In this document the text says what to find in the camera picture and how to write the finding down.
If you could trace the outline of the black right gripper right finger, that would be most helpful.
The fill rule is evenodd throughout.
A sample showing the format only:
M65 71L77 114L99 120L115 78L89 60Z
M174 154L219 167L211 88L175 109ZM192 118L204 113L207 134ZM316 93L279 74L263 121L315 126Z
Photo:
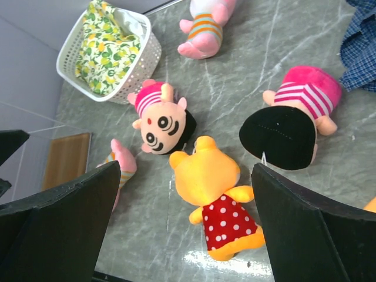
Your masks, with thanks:
M261 163L251 181L275 281L375 281L375 213Z

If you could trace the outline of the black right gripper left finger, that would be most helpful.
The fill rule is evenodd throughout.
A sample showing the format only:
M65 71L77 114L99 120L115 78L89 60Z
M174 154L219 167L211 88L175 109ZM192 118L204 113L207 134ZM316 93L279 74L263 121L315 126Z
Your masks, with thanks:
M112 161L1 205L1 281L91 281L119 181Z

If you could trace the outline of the yellow bear plush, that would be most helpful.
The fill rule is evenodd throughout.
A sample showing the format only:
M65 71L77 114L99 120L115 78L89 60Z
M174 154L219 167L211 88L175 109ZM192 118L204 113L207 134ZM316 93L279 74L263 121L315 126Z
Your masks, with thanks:
M364 210L376 213L376 197L373 198L365 207Z
M197 207L189 221L203 224L212 259L228 261L240 251L265 244L261 226L242 206L254 200L253 188L237 184L240 167L217 147L212 137L198 137L194 153L174 152L169 162L177 193Z

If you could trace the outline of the black-haired doll face-down plush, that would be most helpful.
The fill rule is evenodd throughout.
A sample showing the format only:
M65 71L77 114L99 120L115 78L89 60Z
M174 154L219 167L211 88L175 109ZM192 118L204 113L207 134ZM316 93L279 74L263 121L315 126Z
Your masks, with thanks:
M316 66L291 68L277 91L266 90L267 107L250 115L239 130L243 147L254 157L283 170L312 164L317 135L332 135L337 125L330 117L341 98L341 86Z

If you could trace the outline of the black-haired doll face-up plush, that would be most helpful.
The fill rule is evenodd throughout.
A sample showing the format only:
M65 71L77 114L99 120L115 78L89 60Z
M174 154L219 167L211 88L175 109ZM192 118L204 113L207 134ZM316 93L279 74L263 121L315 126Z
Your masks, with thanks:
M183 150L197 122L187 110L186 98L174 101L172 85L146 79L140 91L128 94L127 99L139 115L132 126L142 135L142 151L169 155Z

